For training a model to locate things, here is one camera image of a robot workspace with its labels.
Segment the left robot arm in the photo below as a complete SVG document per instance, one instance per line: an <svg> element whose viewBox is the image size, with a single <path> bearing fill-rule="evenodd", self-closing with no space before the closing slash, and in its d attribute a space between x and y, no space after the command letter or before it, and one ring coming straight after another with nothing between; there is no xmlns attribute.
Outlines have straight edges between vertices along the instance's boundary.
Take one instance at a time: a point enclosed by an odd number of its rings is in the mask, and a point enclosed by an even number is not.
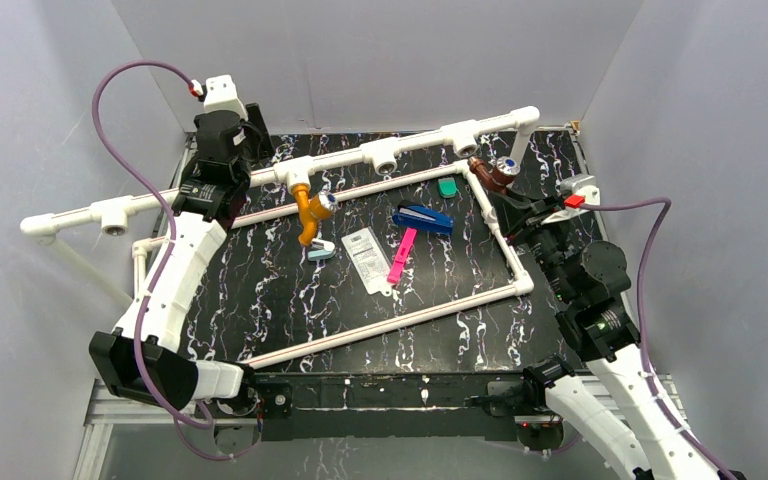
<svg viewBox="0 0 768 480"><path fill-rule="evenodd" d="M155 404L158 391L176 410L219 399L235 416L257 407L259 391L245 380L245 368L178 352L196 290L246 202L252 168L275 153L259 105L245 109L195 116L196 150L170 203L175 227L113 331L90 341L90 357L117 397Z"/></svg>

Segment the brown plastic faucet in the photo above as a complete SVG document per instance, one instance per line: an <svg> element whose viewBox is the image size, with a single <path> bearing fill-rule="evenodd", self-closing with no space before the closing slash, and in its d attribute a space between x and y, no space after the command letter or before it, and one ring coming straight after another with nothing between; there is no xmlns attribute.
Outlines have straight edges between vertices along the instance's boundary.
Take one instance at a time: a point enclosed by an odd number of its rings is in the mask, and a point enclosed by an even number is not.
<svg viewBox="0 0 768 480"><path fill-rule="evenodd" d="M513 184L521 171L521 161L503 156L488 163L473 156L468 160L468 167L487 191L509 195L513 192Z"/></svg>

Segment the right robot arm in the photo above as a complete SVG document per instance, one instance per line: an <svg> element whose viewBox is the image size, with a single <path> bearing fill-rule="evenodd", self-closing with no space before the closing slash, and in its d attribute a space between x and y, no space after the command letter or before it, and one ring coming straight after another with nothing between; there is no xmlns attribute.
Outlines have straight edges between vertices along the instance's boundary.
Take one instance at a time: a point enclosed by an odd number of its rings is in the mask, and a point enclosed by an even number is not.
<svg viewBox="0 0 768 480"><path fill-rule="evenodd" d="M556 414L602 456L621 479L742 479L716 459L681 417L652 366L644 319L633 319L622 295L631 286L624 251L604 240L573 250L567 215L600 211L596 194L565 190L544 199L513 189L489 199L502 234L525 245L561 304L555 318L566 343L616 404L610 411L558 356L524 370L518 383L467 399L488 414Z"/></svg>

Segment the white PVC pipe frame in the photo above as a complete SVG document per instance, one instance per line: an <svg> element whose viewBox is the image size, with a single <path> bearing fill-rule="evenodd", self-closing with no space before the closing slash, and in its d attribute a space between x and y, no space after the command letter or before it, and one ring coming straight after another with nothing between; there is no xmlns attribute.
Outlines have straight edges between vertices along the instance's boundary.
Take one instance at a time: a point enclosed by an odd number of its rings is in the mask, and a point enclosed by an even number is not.
<svg viewBox="0 0 768 480"><path fill-rule="evenodd" d="M417 150L419 148L437 145L451 145L453 147L474 147L478 136L501 130L514 130L517 138L514 145L517 149L523 149L535 129L539 120L539 110L534 106L523 107L507 114L482 119L466 120L455 124L445 125L437 130L427 131L406 137L388 137L362 144L360 147L329 153L324 156L304 156L293 158L274 164L270 168L257 170L252 174L251 183L255 187L265 184L276 184L291 187L297 184L310 186L312 174L337 167L344 167L358 163L370 164L375 167L388 165L395 162L397 155ZM463 310L477 308L492 302L505 300L510 297L519 297L529 294L534 289L531 275L526 271L516 251L508 245L504 239L496 213L491 206L489 197L483 191L478 178L473 175L466 161L461 160L450 165L424 170L410 175L400 176L395 179L383 180L374 184L336 193L337 201L354 200L374 193L382 193L394 188L436 179L449 174L462 175L470 185L472 193L478 202L486 226L495 237L499 247L506 258L512 278L508 285L488 290L483 293L450 301L438 306L432 306L424 310L406 315L382 320L364 327L344 331L339 334L310 341L304 344L290 346L264 355L252 357L246 360L246 365L258 370L286 361L302 358L307 355L319 353L324 350L342 347L351 343L366 340L378 335L389 333L403 328L408 328L443 316L455 314ZM123 196L96 202L83 209L72 210L59 214L44 214L23 219L20 229L23 234L35 239L41 245L55 247L59 241L57 235L60 231L84 224L96 222L106 225L109 219L115 226L123 226L127 219L141 211L155 207L163 207L169 201L174 200L179 190L166 190L154 192L138 197ZM236 217L232 227L254 225L257 223L285 217L291 214L298 215L296 203L285 205L268 211L252 213L242 217ZM149 247L161 249L167 240L169 233L161 238L149 239L146 244ZM69 246L61 247L62 255L76 268L84 271L93 281L107 289L108 293L117 301L124 304L128 310L141 289L146 285L148 272L138 273L138 284L134 295L128 295L123 290L113 286L107 278L85 258L74 252Z"/></svg>

